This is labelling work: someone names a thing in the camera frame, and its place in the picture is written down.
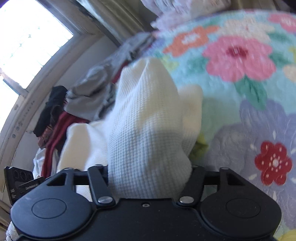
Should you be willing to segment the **cream knit baby cardigan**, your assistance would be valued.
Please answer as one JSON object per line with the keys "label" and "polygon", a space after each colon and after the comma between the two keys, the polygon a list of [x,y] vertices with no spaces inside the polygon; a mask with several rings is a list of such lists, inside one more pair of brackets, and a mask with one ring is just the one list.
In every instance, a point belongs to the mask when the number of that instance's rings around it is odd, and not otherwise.
{"label": "cream knit baby cardigan", "polygon": [[189,154],[201,130],[203,91],[176,87],[157,58],[125,67],[106,118],[67,129],[58,171],[108,168],[116,198],[177,198],[189,180]]}

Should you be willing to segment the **pale printed cream garment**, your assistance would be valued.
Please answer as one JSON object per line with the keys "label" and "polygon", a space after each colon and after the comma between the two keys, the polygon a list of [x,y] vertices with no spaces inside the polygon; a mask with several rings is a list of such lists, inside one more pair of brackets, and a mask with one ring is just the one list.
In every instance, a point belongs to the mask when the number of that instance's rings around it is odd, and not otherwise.
{"label": "pale printed cream garment", "polygon": [[[44,164],[44,160],[45,160],[45,154],[46,154],[46,149],[45,148],[43,148],[43,149],[39,148],[37,150],[37,152],[36,152],[36,155],[35,155],[35,157],[33,159],[34,169],[32,171],[34,179],[37,179],[37,178],[41,177],[42,168],[43,168],[43,164]],[[53,152],[53,157],[52,157],[51,175],[56,174],[59,159],[60,159],[59,153],[55,149],[54,152]]]}

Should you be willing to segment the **red garment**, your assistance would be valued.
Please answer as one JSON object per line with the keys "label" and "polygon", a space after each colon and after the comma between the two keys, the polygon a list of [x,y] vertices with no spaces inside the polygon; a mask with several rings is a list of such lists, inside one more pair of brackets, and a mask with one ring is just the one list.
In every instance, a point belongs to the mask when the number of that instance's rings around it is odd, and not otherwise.
{"label": "red garment", "polygon": [[42,167],[41,176],[48,178],[51,176],[53,153],[58,144],[66,137],[67,128],[74,123],[89,123],[89,120],[79,118],[63,111],[54,127],[53,134],[51,135],[46,146],[46,154]]}

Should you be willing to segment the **dark brown garment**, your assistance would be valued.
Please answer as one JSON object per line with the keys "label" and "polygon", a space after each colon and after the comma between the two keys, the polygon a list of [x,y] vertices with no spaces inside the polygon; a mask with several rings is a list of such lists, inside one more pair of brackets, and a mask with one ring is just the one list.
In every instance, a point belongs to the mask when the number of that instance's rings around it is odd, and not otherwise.
{"label": "dark brown garment", "polygon": [[63,112],[62,106],[57,105],[52,108],[50,124],[46,127],[43,134],[37,138],[38,139],[38,146],[40,149],[43,149],[46,147],[48,141],[50,140],[50,138],[53,134],[53,130],[54,130],[55,125],[58,122],[59,116],[61,115],[62,112]]}

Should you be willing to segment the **black garment on cushion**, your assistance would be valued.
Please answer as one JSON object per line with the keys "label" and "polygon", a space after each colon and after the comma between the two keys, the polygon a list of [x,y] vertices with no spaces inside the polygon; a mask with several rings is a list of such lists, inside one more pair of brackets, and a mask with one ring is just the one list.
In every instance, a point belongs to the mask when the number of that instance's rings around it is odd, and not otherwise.
{"label": "black garment on cushion", "polygon": [[67,88],[59,85],[52,88],[49,99],[43,108],[37,124],[33,130],[36,137],[40,137],[45,131],[46,127],[50,124],[51,110],[53,107],[62,106],[67,93]]}

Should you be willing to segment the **grey cloth garment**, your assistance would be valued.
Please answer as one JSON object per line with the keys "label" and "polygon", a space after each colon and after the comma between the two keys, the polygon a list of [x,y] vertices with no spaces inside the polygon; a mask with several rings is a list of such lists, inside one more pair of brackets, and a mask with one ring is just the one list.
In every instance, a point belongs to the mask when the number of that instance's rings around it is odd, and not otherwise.
{"label": "grey cloth garment", "polygon": [[114,82],[118,80],[122,68],[140,56],[153,41],[154,37],[149,32],[127,39],[68,90],[64,111],[88,121],[102,119],[115,102]]}

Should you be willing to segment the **floral quilted bedspread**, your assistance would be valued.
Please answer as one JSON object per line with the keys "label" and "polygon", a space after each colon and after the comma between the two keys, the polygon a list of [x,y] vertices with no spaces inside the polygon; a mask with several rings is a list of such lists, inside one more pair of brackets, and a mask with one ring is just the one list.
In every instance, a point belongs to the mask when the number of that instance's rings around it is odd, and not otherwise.
{"label": "floral quilted bedspread", "polygon": [[281,207],[275,236],[295,240],[295,15],[240,10],[156,32],[159,58],[178,87],[203,90],[191,152],[209,170],[229,167]]}

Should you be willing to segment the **gold satin curtain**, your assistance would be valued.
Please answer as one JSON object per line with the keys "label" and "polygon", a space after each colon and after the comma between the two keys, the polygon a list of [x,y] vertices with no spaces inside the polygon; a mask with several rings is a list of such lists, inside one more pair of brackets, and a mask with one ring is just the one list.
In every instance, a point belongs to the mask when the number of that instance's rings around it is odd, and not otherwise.
{"label": "gold satin curtain", "polygon": [[139,32],[152,27],[126,1],[79,1],[120,44]]}

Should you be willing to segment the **pink patterned white blanket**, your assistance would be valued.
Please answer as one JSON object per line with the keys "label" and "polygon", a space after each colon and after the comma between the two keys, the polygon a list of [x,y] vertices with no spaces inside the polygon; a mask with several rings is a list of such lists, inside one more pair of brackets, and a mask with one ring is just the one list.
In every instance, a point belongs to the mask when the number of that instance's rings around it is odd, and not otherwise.
{"label": "pink patterned white blanket", "polygon": [[179,0],[142,1],[143,5],[158,17],[151,26],[158,30],[168,30],[197,17],[213,14],[229,8],[231,1]]}

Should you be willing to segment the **wooden window frame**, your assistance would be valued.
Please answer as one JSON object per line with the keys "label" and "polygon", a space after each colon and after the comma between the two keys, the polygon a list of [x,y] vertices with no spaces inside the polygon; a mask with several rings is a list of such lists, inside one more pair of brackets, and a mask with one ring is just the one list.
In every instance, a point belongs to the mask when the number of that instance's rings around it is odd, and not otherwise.
{"label": "wooden window frame", "polygon": [[73,1],[40,1],[73,37],[41,68],[27,88],[8,76],[4,79],[20,95],[1,130],[1,168],[12,163],[16,149],[30,121],[53,85],[102,36],[99,27],[85,16]]}

